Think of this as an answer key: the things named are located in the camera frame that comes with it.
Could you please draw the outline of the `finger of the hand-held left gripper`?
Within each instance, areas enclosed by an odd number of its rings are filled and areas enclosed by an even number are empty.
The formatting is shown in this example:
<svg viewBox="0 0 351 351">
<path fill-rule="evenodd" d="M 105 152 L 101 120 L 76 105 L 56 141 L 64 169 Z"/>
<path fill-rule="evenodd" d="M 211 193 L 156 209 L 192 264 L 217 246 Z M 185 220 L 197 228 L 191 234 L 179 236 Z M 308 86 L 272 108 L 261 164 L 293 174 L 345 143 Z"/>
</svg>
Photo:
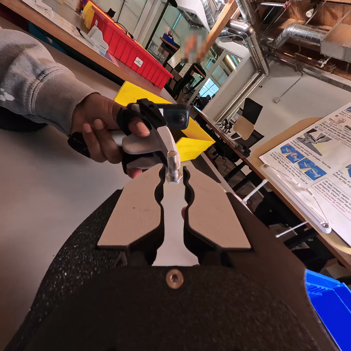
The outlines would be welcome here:
<svg viewBox="0 0 351 351">
<path fill-rule="evenodd" d="M 165 165 L 165 156 L 162 153 L 128 154 L 122 156 L 122 167 L 125 174 L 131 169 L 150 169 L 156 164 Z"/>
<path fill-rule="evenodd" d="M 168 151 L 176 151 L 180 163 L 180 154 L 173 135 L 167 126 L 152 128 L 146 138 L 139 138 L 134 134 L 125 136 L 122 139 L 124 154 L 163 154 L 165 166 L 167 166 Z"/>
</svg>

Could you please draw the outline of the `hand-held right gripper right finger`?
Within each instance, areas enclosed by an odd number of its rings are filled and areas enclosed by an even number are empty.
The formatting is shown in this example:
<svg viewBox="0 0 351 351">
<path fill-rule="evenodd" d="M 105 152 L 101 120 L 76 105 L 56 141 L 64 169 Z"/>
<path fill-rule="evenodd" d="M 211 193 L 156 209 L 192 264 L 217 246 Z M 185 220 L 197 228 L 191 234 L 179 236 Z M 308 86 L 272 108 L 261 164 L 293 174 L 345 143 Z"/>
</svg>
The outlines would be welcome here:
<svg viewBox="0 0 351 351">
<path fill-rule="evenodd" d="M 193 166 L 183 168 L 185 200 L 184 244 L 199 265 L 228 263 L 228 254 L 252 246 L 222 186 Z"/>
</svg>

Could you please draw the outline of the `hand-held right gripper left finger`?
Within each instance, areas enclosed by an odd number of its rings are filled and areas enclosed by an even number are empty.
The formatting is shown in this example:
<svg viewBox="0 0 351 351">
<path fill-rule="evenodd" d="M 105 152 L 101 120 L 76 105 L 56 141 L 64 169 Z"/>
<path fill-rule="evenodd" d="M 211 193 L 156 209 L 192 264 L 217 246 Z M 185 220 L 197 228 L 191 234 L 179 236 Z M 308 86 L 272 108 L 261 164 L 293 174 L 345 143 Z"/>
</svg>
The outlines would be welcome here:
<svg viewBox="0 0 351 351">
<path fill-rule="evenodd" d="M 100 249 L 141 253 L 148 265 L 164 242 L 165 166 L 156 164 L 132 179 L 122 190 L 97 243 Z"/>
</svg>

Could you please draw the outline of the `silver bolt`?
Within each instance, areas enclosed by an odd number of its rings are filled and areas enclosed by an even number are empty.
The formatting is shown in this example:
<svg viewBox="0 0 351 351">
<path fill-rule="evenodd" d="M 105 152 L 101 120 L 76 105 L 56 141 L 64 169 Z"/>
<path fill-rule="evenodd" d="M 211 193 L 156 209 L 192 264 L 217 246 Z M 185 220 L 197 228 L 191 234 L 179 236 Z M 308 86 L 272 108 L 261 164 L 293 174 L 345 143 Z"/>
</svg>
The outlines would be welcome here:
<svg viewBox="0 0 351 351">
<path fill-rule="evenodd" d="M 178 154 L 176 151 L 168 151 L 167 153 L 167 167 L 165 178 L 169 183 L 179 184 L 182 180 L 182 173 L 180 171 L 180 163 L 178 161 Z"/>
</svg>

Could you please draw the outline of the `person's left forearm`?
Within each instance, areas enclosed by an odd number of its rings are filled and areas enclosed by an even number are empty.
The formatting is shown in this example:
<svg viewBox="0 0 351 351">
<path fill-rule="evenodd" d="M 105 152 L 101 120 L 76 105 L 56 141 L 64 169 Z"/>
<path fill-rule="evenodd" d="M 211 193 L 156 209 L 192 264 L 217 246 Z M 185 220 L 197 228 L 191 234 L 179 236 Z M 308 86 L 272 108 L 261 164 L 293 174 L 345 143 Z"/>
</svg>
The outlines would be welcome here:
<svg viewBox="0 0 351 351">
<path fill-rule="evenodd" d="M 0 30 L 0 106 L 70 134 L 75 107 L 98 91 L 57 63 L 38 40 L 24 32 Z"/>
</svg>

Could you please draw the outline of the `person's left hand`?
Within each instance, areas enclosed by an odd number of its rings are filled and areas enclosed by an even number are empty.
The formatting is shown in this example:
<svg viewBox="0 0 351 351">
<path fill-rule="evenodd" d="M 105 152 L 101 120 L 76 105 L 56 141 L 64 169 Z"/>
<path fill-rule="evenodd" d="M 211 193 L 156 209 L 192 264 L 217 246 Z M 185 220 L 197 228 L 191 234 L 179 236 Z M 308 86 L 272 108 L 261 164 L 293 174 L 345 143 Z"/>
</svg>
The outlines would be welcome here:
<svg viewBox="0 0 351 351">
<path fill-rule="evenodd" d="M 122 161 L 123 150 L 116 144 L 111 130 L 127 128 L 138 138 L 147 138 L 150 130 L 144 124 L 142 115 L 133 109 L 121 106 L 111 99 L 93 93 L 79 103 L 72 115 L 70 146 L 82 151 L 84 140 L 85 154 L 89 153 L 92 160 L 103 163 L 119 164 Z"/>
</svg>

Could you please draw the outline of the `yellow plastic bin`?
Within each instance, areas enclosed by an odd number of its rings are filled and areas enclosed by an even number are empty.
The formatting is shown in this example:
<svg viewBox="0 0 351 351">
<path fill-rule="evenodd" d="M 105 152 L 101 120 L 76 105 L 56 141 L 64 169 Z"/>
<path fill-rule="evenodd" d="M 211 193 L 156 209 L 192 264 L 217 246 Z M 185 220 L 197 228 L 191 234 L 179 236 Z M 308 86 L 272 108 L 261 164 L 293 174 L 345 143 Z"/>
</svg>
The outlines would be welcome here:
<svg viewBox="0 0 351 351">
<path fill-rule="evenodd" d="M 148 99 L 153 103 L 171 104 L 166 99 L 157 96 L 137 85 L 125 81 L 114 98 L 116 103 L 127 106 L 129 103 L 136 103 L 138 99 Z M 181 161 L 196 159 L 202 152 L 206 151 L 214 140 L 210 137 L 196 121 L 191 117 L 188 127 L 183 131 L 171 130 L 176 141 Z"/>
<path fill-rule="evenodd" d="M 91 29 L 91 27 L 92 27 L 92 22 L 93 22 L 95 12 L 101 14 L 102 16 L 107 18 L 109 21 L 113 22 L 111 17 L 109 17 L 104 11 L 102 11 L 102 9 L 100 9 L 100 7 L 97 4 L 95 4 L 93 1 L 89 0 L 89 1 L 85 2 L 85 6 L 84 6 L 82 13 L 81 13 L 81 16 L 84 20 L 84 25 L 87 29 Z"/>
</svg>

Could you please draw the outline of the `wooden stand with black panel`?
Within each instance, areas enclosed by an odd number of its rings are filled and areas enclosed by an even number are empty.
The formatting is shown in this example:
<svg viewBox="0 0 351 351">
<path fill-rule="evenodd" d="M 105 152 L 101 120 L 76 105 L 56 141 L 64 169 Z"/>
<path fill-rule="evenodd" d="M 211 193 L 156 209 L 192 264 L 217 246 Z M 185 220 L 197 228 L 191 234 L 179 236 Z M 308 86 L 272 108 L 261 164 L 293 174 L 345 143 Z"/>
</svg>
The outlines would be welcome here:
<svg viewBox="0 0 351 351">
<path fill-rule="evenodd" d="M 242 114 L 239 115 L 232 130 L 227 134 L 232 140 L 239 138 L 247 140 L 252 134 L 263 106 L 256 103 L 251 98 L 246 98 Z"/>
</svg>

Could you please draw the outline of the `red plastic bin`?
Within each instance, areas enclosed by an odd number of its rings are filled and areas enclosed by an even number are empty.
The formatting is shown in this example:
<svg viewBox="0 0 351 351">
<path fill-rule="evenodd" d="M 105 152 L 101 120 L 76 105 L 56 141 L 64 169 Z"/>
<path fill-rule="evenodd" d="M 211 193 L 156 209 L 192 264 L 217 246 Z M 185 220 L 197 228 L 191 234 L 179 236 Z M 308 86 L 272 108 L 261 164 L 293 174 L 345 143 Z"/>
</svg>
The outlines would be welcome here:
<svg viewBox="0 0 351 351">
<path fill-rule="evenodd" d="M 173 75 L 95 3 L 92 3 L 92 10 L 94 16 L 91 27 L 97 27 L 102 32 L 103 40 L 108 45 L 108 53 L 156 87 L 163 89 Z"/>
</svg>

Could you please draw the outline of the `white plastic holder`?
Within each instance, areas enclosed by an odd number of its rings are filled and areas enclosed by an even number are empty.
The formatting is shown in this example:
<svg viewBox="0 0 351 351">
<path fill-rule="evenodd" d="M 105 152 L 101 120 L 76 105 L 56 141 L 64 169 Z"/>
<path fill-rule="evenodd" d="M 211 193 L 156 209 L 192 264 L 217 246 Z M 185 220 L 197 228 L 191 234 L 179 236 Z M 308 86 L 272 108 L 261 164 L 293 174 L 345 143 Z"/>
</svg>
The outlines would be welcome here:
<svg viewBox="0 0 351 351">
<path fill-rule="evenodd" d="M 93 26 L 88 34 L 84 33 L 79 28 L 77 28 L 77 30 L 88 43 L 90 43 L 96 50 L 98 50 L 101 56 L 105 57 L 109 46 L 104 41 L 103 33 L 97 26 Z"/>
</svg>

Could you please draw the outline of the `printed instruction sheet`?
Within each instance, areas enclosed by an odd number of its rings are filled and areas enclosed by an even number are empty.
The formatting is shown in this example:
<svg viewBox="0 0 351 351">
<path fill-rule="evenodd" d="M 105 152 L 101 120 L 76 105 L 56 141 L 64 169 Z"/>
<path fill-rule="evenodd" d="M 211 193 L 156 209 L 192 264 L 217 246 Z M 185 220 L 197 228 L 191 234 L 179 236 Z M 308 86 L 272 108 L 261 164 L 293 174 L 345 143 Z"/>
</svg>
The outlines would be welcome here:
<svg viewBox="0 0 351 351">
<path fill-rule="evenodd" d="M 324 234 L 351 243 L 350 103 L 259 156 L 261 169 Z"/>
</svg>

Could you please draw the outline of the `blue plastic bin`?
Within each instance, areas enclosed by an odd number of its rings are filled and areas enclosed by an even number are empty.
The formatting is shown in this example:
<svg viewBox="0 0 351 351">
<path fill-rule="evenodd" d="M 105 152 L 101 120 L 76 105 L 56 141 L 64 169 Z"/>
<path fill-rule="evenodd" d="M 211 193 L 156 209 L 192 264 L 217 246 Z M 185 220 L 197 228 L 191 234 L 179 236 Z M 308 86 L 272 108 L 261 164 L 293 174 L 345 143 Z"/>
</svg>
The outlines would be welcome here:
<svg viewBox="0 0 351 351">
<path fill-rule="evenodd" d="M 305 286 L 315 311 L 337 347 L 351 350 L 351 292 L 336 279 L 306 270 Z"/>
</svg>

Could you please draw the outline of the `wooden post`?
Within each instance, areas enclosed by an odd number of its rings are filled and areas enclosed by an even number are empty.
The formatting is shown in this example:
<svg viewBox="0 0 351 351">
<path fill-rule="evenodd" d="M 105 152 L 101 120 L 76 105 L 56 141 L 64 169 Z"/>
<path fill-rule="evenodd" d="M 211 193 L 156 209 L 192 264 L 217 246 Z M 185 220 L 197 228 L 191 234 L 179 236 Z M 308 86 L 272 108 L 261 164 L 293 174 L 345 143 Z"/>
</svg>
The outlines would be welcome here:
<svg viewBox="0 0 351 351">
<path fill-rule="evenodd" d="M 205 53 L 207 53 L 213 46 L 214 42 L 219 37 L 228 21 L 234 15 L 237 8 L 238 5 L 235 0 L 229 0 L 228 3 L 224 6 L 218 20 L 216 21 L 206 38 Z"/>
</svg>

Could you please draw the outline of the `silver ventilation duct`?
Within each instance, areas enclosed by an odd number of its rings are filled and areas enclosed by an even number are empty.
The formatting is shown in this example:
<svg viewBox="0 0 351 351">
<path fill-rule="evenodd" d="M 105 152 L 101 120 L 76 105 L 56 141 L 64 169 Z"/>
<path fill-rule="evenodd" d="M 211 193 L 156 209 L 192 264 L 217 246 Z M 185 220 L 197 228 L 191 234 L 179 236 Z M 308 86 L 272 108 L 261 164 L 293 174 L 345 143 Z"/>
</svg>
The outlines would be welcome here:
<svg viewBox="0 0 351 351">
<path fill-rule="evenodd" d="M 294 22 L 288 24 L 283 29 L 283 31 L 270 42 L 269 45 L 272 48 L 277 49 L 292 39 L 310 45 L 320 46 L 323 38 L 329 31 L 329 29 L 323 29 L 309 24 Z"/>
</svg>

